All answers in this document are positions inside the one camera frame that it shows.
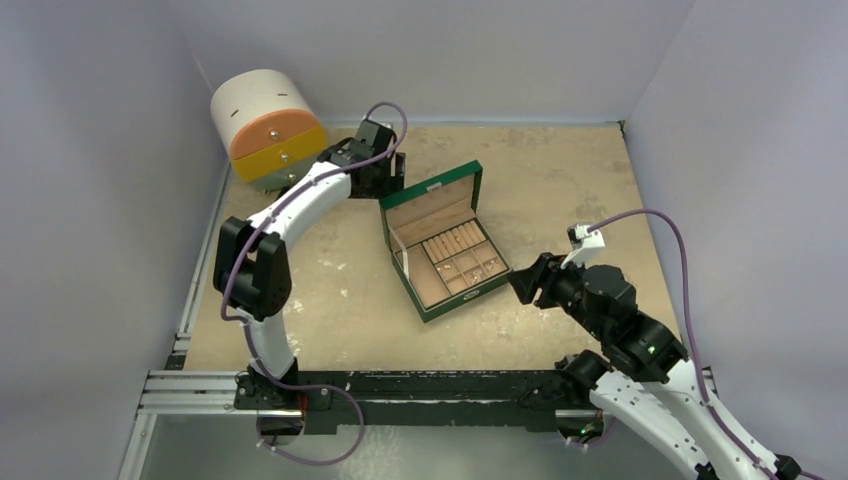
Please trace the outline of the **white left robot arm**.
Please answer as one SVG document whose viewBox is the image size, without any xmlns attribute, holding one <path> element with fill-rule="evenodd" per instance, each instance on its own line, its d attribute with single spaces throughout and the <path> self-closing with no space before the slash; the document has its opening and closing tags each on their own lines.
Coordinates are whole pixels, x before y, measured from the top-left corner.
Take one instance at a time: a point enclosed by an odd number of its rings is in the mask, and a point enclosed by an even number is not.
<svg viewBox="0 0 848 480">
<path fill-rule="evenodd" d="M 364 118 L 354 136 L 319 153 L 307 173 L 264 210 L 248 219 L 230 217 L 219 230 L 213 286 L 219 314 L 239 324 L 251 355 L 249 369 L 263 379 L 259 395 L 272 408 L 297 399 L 299 385 L 287 375 L 296 358 L 286 345 L 283 307 L 292 288 L 289 252 L 301 237 L 355 186 L 378 192 L 391 180 L 391 159 L 405 140 L 399 132 Z"/>
</svg>

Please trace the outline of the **white round drawer cabinet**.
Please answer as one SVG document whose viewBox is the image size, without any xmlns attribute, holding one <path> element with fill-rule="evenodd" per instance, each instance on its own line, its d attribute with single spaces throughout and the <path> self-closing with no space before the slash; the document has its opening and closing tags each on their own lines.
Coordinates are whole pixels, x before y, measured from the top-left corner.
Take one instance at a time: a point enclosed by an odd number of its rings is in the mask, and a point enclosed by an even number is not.
<svg viewBox="0 0 848 480">
<path fill-rule="evenodd" d="M 241 73 L 214 92 L 210 114 L 235 174 L 262 191 L 289 188 L 328 146 L 294 82 L 271 69 Z"/>
</svg>

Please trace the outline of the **green jewelry box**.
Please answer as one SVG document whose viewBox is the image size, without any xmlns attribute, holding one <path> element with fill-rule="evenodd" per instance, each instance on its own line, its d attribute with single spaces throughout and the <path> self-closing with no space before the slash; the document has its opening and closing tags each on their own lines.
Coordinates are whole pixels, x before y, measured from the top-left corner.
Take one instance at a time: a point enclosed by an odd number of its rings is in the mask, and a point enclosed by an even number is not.
<svg viewBox="0 0 848 480">
<path fill-rule="evenodd" d="M 507 283 L 511 267 L 481 222 L 474 160 L 379 201 L 386 246 L 423 323 Z"/>
</svg>

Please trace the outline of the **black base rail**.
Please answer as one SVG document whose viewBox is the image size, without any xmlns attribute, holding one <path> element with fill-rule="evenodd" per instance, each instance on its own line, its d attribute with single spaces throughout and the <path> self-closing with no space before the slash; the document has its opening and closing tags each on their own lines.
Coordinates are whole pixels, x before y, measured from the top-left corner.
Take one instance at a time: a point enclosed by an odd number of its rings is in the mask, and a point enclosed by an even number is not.
<svg viewBox="0 0 848 480">
<path fill-rule="evenodd" d="M 234 407 L 291 411 L 308 434 L 342 425 L 521 427 L 594 440 L 612 417 L 558 370 L 299 371 L 283 391 L 248 369 L 236 375 Z"/>
</svg>

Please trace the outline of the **beige removable jewelry tray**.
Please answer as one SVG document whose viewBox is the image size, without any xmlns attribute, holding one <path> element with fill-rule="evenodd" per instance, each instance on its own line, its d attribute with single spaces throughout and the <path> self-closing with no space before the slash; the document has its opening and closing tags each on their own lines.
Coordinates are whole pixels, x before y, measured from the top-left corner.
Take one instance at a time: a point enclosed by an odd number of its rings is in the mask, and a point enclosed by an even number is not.
<svg viewBox="0 0 848 480">
<path fill-rule="evenodd" d="M 435 269 L 447 293 L 458 295 L 506 274 L 510 267 L 478 219 L 474 218 L 440 232 L 421 242 L 423 251 Z M 498 262 L 488 271 L 486 263 Z M 450 264 L 452 270 L 440 273 L 437 265 Z"/>
</svg>

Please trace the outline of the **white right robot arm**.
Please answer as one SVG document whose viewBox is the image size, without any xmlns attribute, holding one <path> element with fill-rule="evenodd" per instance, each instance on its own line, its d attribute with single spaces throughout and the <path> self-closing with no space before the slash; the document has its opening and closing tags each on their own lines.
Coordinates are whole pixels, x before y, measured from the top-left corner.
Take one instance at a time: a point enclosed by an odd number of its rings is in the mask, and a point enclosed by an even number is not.
<svg viewBox="0 0 848 480">
<path fill-rule="evenodd" d="M 521 303 L 562 308 L 601 345 L 600 354 L 585 350 L 564 367 L 569 404 L 612 415 L 687 479 L 800 477 L 794 458 L 767 449 L 700 388 L 701 368 L 674 333 L 639 310 L 620 268 L 578 266 L 545 252 L 507 278 Z"/>
</svg>

